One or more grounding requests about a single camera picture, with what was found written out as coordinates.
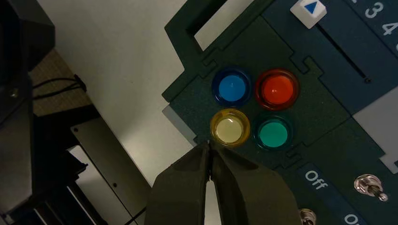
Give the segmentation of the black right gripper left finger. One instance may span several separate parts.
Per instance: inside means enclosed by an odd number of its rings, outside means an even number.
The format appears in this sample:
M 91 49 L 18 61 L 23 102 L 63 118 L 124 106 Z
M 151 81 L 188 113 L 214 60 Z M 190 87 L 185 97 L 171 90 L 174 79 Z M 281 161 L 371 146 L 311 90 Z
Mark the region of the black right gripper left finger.
M 146 206 L 146 225 L 202 225 L 209 180 L 208 142 L 203 142 L 161 172 Z

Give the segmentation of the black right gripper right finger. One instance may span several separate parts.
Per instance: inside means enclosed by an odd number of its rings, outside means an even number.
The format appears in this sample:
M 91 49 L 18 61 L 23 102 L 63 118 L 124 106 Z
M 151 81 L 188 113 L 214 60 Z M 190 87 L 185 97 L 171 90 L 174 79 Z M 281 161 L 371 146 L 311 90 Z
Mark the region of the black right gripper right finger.
M 299 225 L 294 194 L 275 171 L 215 142 L 211 180 L 223 225 Z

